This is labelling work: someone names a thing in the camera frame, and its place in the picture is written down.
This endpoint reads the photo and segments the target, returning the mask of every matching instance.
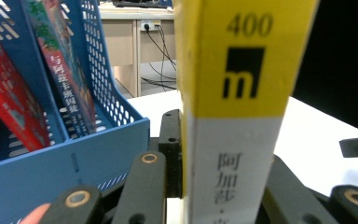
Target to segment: basket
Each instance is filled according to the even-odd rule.
[[[23,146],[0,122],[0,223],[17,223],[62,191],[88,184],[104,190],[125,178],[147,150],[150,122],[117,91],[96,0],[63,0],[72,41],[95,102],[97,133],[73,139],[48,84],[47,69],[21,0],[0,0],[0,41],[43,106],[51,147]]]

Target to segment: number 400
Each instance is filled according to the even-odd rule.
[[[254,13],[246,14],[244,17],[238,13],[229,23],[227,30],[234,35],[238,35],[241,32],[245,37],[254,35],[265,37],[271,33],[272,25],[273,18],[269,13],[259,17]]]

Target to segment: yellow and white box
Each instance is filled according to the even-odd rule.
[[[185,223],[254,223],[318,0],[174,0]]]

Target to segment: power outlet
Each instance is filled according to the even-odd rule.
[[[161,21],[141,21],[141,31],[146,31],[146,24],[149,25],[149,31],[157,31]]]

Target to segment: desk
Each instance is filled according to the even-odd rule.
[[[174,59],[173,12],[168,9],[113,7],[111,3],[101,3],[100,12],[109,62],[115,67],[115,78],[132,96],[140,96],[140,63],[162,60],[162,53],[147,33],[141,32],[141,20],[161,20],[167,50]],[[150,35],[162,49],[159,32],[150,32]]]
[[[130,99],[150,119],[150,135],[159,135],[162,114],[179,108],[178,91]],[[339,140],[358,137],[358,129],[290,98],[284,115],[275,154],[307,187],[329,196],[336,185],[358,186],[358,158],[342,158]],[[168,200],[167,223],[180,223],[180,200]]]

